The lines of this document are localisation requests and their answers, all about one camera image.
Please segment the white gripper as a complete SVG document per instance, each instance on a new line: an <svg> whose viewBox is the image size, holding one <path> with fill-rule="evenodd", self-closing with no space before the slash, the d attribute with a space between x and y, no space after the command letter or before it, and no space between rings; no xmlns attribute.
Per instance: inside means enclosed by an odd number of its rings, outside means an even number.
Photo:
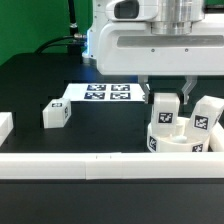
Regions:
<svg viewBox="0 0 224 224"><path fill-rule="evenodd" d="M143 75L224 75L224 9L204 0L111 0L98 40L97 68L104 75L140 75L146 104L154 103ZM186 105L197 84L186 76Z"/></svg>

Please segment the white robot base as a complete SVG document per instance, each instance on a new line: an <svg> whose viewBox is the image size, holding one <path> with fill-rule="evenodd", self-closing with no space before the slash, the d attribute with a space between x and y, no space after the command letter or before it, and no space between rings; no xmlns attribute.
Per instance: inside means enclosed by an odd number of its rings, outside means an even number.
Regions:
<svg viewBox="0 0 224 224"><path fill-rule="evenodd" d="M86 50L82 53L83 62L90 64L96 60L97 42L99 34L99 7L100 0L92 0L93 3L93 22L87 30Z"/></svg>

